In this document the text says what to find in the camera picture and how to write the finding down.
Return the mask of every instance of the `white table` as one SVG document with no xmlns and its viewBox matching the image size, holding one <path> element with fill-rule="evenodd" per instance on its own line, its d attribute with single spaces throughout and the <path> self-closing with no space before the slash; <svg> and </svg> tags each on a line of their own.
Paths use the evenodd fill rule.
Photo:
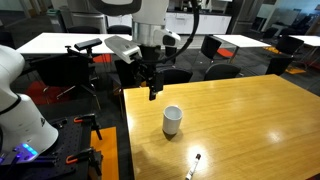
<svg viewBox="0 0 320 180">
<path fill-rule="evenodd" d="M 63 54 L 67 50 L 65 46 L 74 48 L 74 44 L 99 38 L 102 44 L 92 48 L 93 54 L 111 54 L 113 51 L 109 49 L 104 40 L 114 36 L 113 34 L 72 34 L 72 33 L 42 33 L 35 37 L 25 45 L 21 46 L 17 51 L 22 55 L 46 55 L 46 54 Z M 130 35 L 117 35 L 127 40 L 131 40 Z"/>
<path fill-rule="evenodd" d="M 307 65 L 306 61 L 308 59 L 311 59 L 311 57 L 314 55 L 314 53 L 318 50 L 319 46 L 320 46 L 320 37 L 319 36 L 295 36 L 295 35 L 290 35 L 293 38 L 296 39 L 300 39 L 302 41 L 304 41 L 304 44 L 308 45 L 308 46 L 312 46 L 313 48 L 302 58 L 302 62 L 305 65 L 306 69 L 311 66 L 312 64 L 314 64 L 315 62 L 317 62 L 317 60 L 319 58 L 316 58 L 315 60 L 313 60 L 309 65 Z"/>
<path fill-rule="evenodd" d="M 242 36 L 242 35 L 213 35 L 219 39 L 229 42 L 236 46 L 232 57 L 229 59 L 229 63 L 233 63 L 235 56 L 239 48 L 249 48 L 249 47 L 269 47 L 271 45 Z"/>
</svg>

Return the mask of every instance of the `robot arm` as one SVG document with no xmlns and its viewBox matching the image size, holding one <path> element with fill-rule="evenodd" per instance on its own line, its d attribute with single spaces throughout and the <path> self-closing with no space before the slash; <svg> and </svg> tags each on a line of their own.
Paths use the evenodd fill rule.
<svg viewBox="0 0 320 180">
<path fill-rule="evenodd" d="M 132 42 L 118 36 L 108 38 L 105 44 L 122 60 L 130 64 L 138 61 L 150 88 L 149 100 L 163 89 L 163 75 L 156 71 L 157 63 L 165 63 L 181 54 L 193 40 L 199 23 L 197 0 L 191 0 L 194 12 L 193 31 L 186 44 L 174 55 L 160 59 L 161 46 L 177 47 L 180 37 L 165 28 L 169 0 L 89 0 L 93 7 L 109 16 L 132 14 Z"/>
</svg>

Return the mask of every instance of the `marker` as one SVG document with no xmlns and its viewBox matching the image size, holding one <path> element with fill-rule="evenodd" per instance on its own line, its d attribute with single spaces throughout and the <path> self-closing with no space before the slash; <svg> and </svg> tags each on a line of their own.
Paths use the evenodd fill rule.
<svg viewBox="0 0 320 180">
<path fill-rule="evenodd" d="M 190 168 L 190 170 L 189 170 L 189 172 L 188 172 L 188 174 L 186 176 L 186 180 L 190 180 L 192 178 L 192 175 L 193 175 L 194 171 L 196 170 L 196 167 L 198 165 L 198 162 L 199 162 L 200 158 L 201 158 L 201 155 L 197 154 L 196 159 L 194 160 L 194 163 L 191 166 L 191 168 Z"/>
</svg>

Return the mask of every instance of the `table leg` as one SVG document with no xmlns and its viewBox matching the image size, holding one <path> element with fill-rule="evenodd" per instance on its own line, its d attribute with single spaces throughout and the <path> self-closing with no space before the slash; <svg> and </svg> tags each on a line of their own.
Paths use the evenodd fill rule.
<svg viewBox="0 0 320 180">
<path fill-rule="evenodd" d="M 237 55 L 237 53 L 238 53 L 238 50 L 239 50 L 239 47 L 237 46 L 236 49 L 235 49 L 234 52 L 233 52 L 232 57 L 231 57 L 231 58 L 229 59 L 229 61 L 228 61 L 229 64 L 233 64 L 233 61 L 234 61 L 234 59 L 235 59 L 235 57 L 236 57 L 236 55 Z"/>
</svg>

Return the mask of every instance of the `paper cup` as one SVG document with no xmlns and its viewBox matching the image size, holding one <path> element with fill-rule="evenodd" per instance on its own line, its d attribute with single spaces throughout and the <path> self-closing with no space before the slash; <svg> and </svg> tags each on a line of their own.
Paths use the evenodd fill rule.
<svg viewBox="0 0 320 180">
<path fill-rule="evenodd" d="M 170 135 L 177 134 L 182 119 L 182 111 L 177 106 L 168 106 L 163 111 L 162 130 Z"/>
</svg>

